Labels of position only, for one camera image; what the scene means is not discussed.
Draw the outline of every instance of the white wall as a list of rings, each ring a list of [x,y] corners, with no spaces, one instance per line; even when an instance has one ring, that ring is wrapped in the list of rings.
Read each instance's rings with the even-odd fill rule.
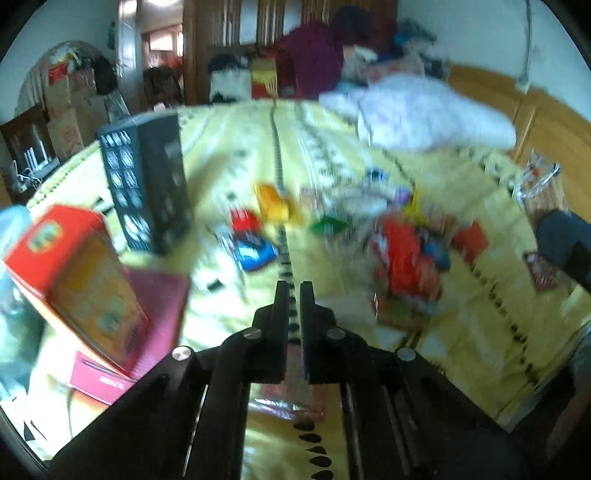
[[[399,0],[398,18],[433,32],[450,60],[517,78],[525,59],[525,0]],[[591,121],[591,72],[541,0],[532,0],[530,80]]]
[[[0,124],[14,117],[18,94],[29,70],[50,48],[81,40],[114,61],[107,47],[118,0],[48,0],[29,19],[0,63]]]
[[[153,32],[183,23],[183,4],[184,1],[178,0],[177,3],[168,7],[158,7],[143,2],[139,13],[139,24],[142,33]]]

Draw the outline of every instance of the blanket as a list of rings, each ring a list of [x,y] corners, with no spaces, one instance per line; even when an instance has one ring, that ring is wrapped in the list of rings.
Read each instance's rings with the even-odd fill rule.
[[[179,108],[178,114],[194,226],[166,257],[125,249],[121,260],[191,277],[179,344],[209,348],[246,328],[257,308],[272,303],[279,279],[290,283],[294,323],[302,281],[313,282],[317,299],[354,291],[354,276],[304,226],[267,228],[265,233],[280,246],[282,261],[248,274],[243,283],[209,229],[227,222],[232,206],[256,208],[256,182],[279,184],[295,194],[298,186],[353,183],[369,168],[384,170],[392,184],[420,188],[449,213],[478,219],[490,241],[472,266],[457,255],[452,258],[441,300],[446,308],[426,330],[409,335],[372,322],[354,325],[370,345],[415,348],[509,428],[585,332],[591,298],[582,288],[561,286],[538,293],[532,287],[522,253],[535,249],[535,239],[512,199],[521,171],[499,152],[466,148],[409,154],[370,148],[357,139],[353,126],[311,102],[265,100]],[[98,198],[112,201],[94,143],[42,185],[28,207],[39,217],[56,202],[91,207]],[[121,238],[116,214],[106,221],[113,238]],[[216,279],[226,288],[211,294],[206,286]],[[44,436],[43,448],[37,445],[37,450],[46,458],[106,408],[67,387],[75,351],[75,345],[66,345],[48,330],[31,379],[28,408]],[[333,385],[327,391],[326,418],[306,432],[293,422],[249,412],[243,478],[332,478],[320,471],[346,478],[339,401]],[[315,446],[326,454],[310,451]]]

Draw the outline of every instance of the red box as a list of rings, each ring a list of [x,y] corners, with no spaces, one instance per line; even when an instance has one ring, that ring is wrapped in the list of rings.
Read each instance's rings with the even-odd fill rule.
[[[131,372],[152,322],[137,302],[100,213],[53,206],[8,255],[6,267],[55,330],[109,368]]]
[[[462,253],[466,263],[474,263],[474,260],[488,248],[488,238],[476,221],[468,228],[460,230],[452,238],[452,247]]]

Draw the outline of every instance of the white pillow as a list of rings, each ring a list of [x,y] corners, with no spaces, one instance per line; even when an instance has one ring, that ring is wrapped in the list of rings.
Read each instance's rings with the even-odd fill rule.
[[[356,113],[359,138],[389,150],[473,145],[510,150],[516,142],[515,127],[504,114],[436,79],[395,74],[369,89],[323,94],[319,102],[347,119]]]

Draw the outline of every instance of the wooden door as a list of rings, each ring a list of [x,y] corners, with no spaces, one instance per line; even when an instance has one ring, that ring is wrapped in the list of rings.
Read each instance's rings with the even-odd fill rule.
[[[145,110],[142,76],[142,40],[138,28],[141,0],[119,0],[116,31],[117,86],[129,112],[134,115]]]

